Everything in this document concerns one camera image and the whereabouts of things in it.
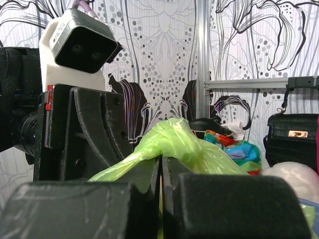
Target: white ball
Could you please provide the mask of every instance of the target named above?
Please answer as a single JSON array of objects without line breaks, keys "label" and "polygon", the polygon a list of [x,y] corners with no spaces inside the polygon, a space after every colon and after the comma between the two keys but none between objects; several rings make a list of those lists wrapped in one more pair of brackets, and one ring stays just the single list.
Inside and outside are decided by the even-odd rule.
[{"label": "white ball", "polygon": [[262,175],[283,178],[295,191],[297,197],[319,203],[319,176],[304,164],[278,163],[263,170]]}]

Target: black camera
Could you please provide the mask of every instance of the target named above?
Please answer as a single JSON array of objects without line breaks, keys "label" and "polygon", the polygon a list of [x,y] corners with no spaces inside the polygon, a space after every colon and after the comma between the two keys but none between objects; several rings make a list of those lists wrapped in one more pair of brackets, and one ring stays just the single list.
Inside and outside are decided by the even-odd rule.
[{"label": "black camera", "polygon": [[111,63],[122,49],[108,25],[77,9],[64,13],[49,45],[56,64],[87,73]]},{"label": "black camera", "polygon": [[[16,146],[34,156],[28,146],[34,143],[34,134],[29,131],[35,129],[34,112],[41,93],[39,50],[0,48],[0,152]],[[26,129],[31,137],[28,143]]]}]

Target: floral wallpaper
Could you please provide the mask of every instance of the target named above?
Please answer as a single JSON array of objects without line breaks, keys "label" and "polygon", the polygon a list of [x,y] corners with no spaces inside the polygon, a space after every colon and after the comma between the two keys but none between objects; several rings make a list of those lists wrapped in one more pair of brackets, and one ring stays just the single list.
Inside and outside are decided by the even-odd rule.
[{"label": "floral wallpaper", "polygon": [[[92,0],[98,17],[124,49],[103,73],[106,90],[123,94],[134,147],[159,120],[195,118],[196,0]],[[49,21],[72,0],[0,0],[0,46],[38,47]],[[0,153],[0,205],[32,180],[22,152]]]},{"label": "floral wallpaper", "polygon": [[[318,75],[318,23],[318,0],[210,0],[212,80]],[[242,121],[246,139],[264,154],[267,120],[281,107],[284,91],[214,90],[210,116]],[[287,113],[318,114],[318,99],[317,91],[295,90]]]}]

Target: camera lens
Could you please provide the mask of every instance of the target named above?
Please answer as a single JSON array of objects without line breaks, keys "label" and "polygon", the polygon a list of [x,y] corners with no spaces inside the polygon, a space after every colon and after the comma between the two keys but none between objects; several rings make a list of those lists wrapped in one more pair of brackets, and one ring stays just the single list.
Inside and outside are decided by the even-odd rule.
[{"label": "camera lens", "polygon": [[73,47],[72,47],[72,51],[74,52],[74,53],[76,53],[76,54],[80,54],[82,51],[83,51],[83,46],[81,46],[81,45],[74,45]]},{"label": "camera lens", "polygon": [[99,60],[101,58],[101,53],[100,52],[93,52],[92,53],[92,59],[93,60]]}]

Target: metal bar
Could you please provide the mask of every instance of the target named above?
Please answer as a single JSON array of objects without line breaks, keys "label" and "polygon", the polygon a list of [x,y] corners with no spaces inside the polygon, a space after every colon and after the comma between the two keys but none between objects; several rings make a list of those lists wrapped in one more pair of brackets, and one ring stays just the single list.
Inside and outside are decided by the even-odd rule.
[{"label": "metal bar", "polygon": [[209,89],[205,89],[205,106],[206,106],[206,109],[207,109],[207,112],[206,112],[206,116],[205,118],[210,118],[210,95],[209,95],[209,92],[210,90]]},{"label": "metal bar", "polygon": [[205,89],[256,89],[286,88],[288,78],[264,78],[251,80],[205,81]]},{"label": "metal bar", "polygon": [[208,115],[204,82],[209,80],[209,2],[198,0],[198,78],[196,86],[196,117],[205,118]]}]

